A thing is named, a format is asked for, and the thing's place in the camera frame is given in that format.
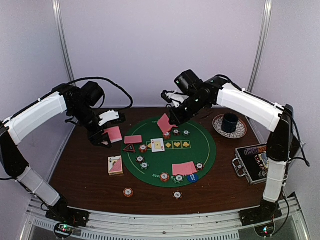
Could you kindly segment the blue small blind button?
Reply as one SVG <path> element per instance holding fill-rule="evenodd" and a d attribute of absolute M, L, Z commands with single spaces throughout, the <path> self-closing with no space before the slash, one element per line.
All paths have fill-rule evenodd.
<path fill-rule="evenodd" d="M 187 176 L 187 180 L 190 182 L 190 183 L 196 183 L 198 180 L 199 180 L 199 177 L 197 174 L 192 174 L 192 175 L 188 175 Z"/>

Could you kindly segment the green chip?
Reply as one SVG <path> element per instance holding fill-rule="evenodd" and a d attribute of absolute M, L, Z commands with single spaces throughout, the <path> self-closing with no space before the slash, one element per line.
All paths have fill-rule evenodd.
<path fill-rule="evenodd" d="M 177 184 L 182 183 L 182 182 L 184 181 L 184 176 L 181 175 L 181 174 L 178 174 L 178 175 L 176 175 L 176 176 L 174 177 L 173 180 L 174 180 L 174 182 L 177 183 Z"/>
<path fill-rule="evenodd" d="M 184 131 L 183 131 L 183 135 L 184 135 L 184 136 L 189 136 L 189 135 L 190 135 L 190 132 L 189 132 L 188 130 L 184 130 Z"/>
<path fill-rule="evenodd" d="M 143 162 L 143 163 L 141 163 L 140 164 L 140 168 L 142 169 L 142 170 L 147 170 L 148 168 L 149 168 L 149 163 L 148 162 Z"/>

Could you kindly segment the red chips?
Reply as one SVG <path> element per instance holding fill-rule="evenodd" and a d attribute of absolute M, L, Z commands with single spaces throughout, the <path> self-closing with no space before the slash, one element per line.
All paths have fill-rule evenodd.
<path fill-rule="evenodd" d="M 170 175 L 167 172 L 163 172 L 160 174 L 160 180 L 164 183 L 168 182 L 170 180 Z"/>
<path fill-rule="evenodd" d="M 164 133 L 163 134 L 163 138 L 166 139 L 166 140 L 170 139 L 171 138 L 171 133 L 170 132 Z"/>
<path fill-rule="evenodd" d="M 147 147 L 145 144 L 141 144 L 141 145 L 139 146 L 139 151 L 140 151 L 141 153 L 145 153 L 145 152 L 147 152 L 147 150 L 148 150 L 148 147 Z"/>

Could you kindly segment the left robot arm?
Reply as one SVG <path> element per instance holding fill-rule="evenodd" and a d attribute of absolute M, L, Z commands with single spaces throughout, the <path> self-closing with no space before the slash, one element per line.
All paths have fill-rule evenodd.
<path fill-rule="evenodd" d="M 35 129 L 53 117 L 66 113 L 75 117 L 87 129 L 88 139 L 94 146 L 111 147 L 105 133 L 107 123 L 119 119 L 117 111 L 108 110 L 97 115 L 92 107 L 104 96 L 96 83 L 89 81 L 79 88 L 61 84 L 17 114 L 0 123 L 0 162 L 12 179 L 45 203 L 61 222 L 72 218 L 66 199 L 34 171 L 18 149 L 18 145 Z"/>

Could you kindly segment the black red triangular dealer button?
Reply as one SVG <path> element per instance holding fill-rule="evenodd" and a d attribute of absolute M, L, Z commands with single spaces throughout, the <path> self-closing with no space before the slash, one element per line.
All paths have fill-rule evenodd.
<path fill-rule="evenodd" d="M 130 143 L 127 146 L 125 146 L 123 151 L 126 153 L 136 153 L 136 149 L 133 143 Z"/>

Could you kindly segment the brown poker chip stack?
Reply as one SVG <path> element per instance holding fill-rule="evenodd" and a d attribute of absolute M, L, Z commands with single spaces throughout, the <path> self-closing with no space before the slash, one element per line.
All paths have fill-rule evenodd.
<path fill-rule="evenodd" d="M 181 191 L 174 191 L 173 193 L 172 193 L 172 197 L 175 199 L 175 200 L 180 200 L 180 199 L 182 199 L 182 197 L 183 197 L 183 194 L 182 194 L 182 192 Z"/>

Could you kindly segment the orange poker chip stack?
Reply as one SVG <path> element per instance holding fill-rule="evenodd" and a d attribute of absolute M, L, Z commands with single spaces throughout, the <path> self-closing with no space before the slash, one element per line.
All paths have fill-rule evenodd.
<path fill-rule="evenodd" d="M 134 191 L 132 188 L 130 187 L 126 187 L 124 190 L 123 190 L 123 195 L 127 198 L 130 198 L 134 195 Z"/>

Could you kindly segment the red card deck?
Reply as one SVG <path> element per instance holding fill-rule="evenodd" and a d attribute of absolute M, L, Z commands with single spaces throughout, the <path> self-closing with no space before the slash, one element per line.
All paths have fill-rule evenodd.
<path fill-rule="evenodd" d="M 104 130 L 104 133 L 108 134 L 111 143 L 116 143 L 123 140 L 119 126 L 107 128 Z"/>

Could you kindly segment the red playing card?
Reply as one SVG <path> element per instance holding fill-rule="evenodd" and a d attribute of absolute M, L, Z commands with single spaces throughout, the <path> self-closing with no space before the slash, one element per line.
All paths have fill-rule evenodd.
<path fill-rule="evenodd" d="M 197 172 L 195 163 L 193 161 L 186 163 L 186 175 L 192 175 Z"/>
<path fill-rule="evenodd" d="M 124 137 L 124 143 L 128 144 L 140 144 L 143 142 L 142 135 L 129 135 Z"/>

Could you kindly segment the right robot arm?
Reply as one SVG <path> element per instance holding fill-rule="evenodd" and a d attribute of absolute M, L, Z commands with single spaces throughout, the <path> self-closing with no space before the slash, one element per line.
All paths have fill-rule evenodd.
<path fill-rule="evenodd" d="M 180 92 L 164 90 L 161 93 L 167 103 L 173 104 L 169 111 L 171 125 L 182 125 L 201 109 L 219 105 L 258 122 L 270 131 L 266 144 L 269 162 L 266 186 L 261 206 L 256 210 L 259 220 L 268 220 L 276 212 L 275 204 L 286 182 L 293 138 L 300 135 L 293 107 L 258 97 L 222 74 L 202 81 L 189 69 L 181 73 L 174 83 Z"/>

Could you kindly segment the brown 100 poker chips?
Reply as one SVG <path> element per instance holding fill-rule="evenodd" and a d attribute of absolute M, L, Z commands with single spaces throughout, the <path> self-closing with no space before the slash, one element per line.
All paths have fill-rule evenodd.
<path fill-rule="evenodd" d="M 174 134 L 175 136 L 179 136 L 181 133 L 180 133 L 180 131 L 179 131 L 178 129 L 174 129 L 174 130 L 173 130 L 173 134 Z"/>

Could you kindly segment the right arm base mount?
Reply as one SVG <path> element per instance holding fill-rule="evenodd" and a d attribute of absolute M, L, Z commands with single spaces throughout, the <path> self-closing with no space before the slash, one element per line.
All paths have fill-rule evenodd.
<path fill-rule="evenodd" d="M 272 213 L 263 213 L 260 207 L 241 210 L 238 214 L 243 227 L 257 225 L 264 222 L 271 222 L 272 220 L 280 218 L 283 215 L 279 209 L 276 209 Z"/>

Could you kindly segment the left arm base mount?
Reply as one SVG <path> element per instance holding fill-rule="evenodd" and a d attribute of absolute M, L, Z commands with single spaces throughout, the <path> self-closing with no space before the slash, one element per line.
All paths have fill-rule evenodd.
<path fill-rule="evenodd" d="M 86 227 L 89 221 L 90 213 L 86 210 L 75 208 L 50 208 L 45 217 L 57 222 L 67 223 L 73 227 Z"/>

